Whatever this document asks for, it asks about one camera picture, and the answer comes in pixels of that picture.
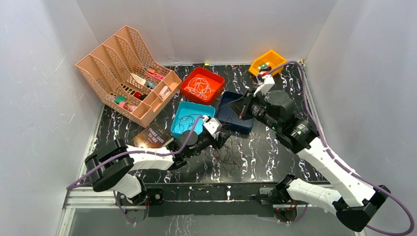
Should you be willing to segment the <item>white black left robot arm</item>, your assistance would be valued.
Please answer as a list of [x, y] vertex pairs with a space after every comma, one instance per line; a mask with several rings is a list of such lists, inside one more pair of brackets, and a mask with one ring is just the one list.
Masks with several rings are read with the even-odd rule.
[[207, 148], [220, 149], [231, 133], [220, 125], [204, 124], [200, 134], [188, 130], [161, 148], [139, 148], [115, 140], [85, 159], [86, 178], [95, 192], [107, 190], [123, 195], [135, 205], [145, 202], [148, 192], [133, 170], [176, 170]]

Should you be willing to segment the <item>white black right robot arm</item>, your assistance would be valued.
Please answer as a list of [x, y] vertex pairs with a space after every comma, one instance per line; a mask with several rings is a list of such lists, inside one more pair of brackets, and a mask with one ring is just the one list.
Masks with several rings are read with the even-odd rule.
[[362, 231], [386, 201], [386, 187], [376, 189], [355, 178], [353, 169], [339, 166], [340, 159], [329, 155], [331, 150], [322, 144], [314, 124], [296, 115], [296, 103], [286, 92], [275, 90], [262, 96], [248, 91], [227, 103], [227, 107], [239, 119], [254, 118], [275, 131], [280, 144], [314, 166], [333, 186], [323, 188], [287, 175], [269, 193], [271, 200], [284, 204], [292, 200], [310, 203], [334, 214], [355, 232]]

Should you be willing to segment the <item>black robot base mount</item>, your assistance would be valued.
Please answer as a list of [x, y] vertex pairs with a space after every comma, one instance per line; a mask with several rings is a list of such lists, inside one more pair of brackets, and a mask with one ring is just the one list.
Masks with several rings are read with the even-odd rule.
[[282, 200], [274, 182], [148, 183], [138, 204], [117, 193], [124, 212], [136, 222], [147, 217], [176, 215], [271, 217], [292, 223], [304, 214], [305, 202]]

